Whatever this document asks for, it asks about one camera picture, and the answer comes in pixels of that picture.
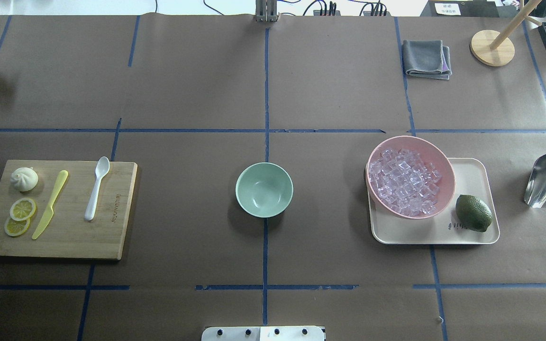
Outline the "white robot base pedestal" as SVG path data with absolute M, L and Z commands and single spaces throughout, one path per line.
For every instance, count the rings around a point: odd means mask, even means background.
M 202 341 L 325 341 L 324 327 L 297 326 L 218 326 L 206 328 Z

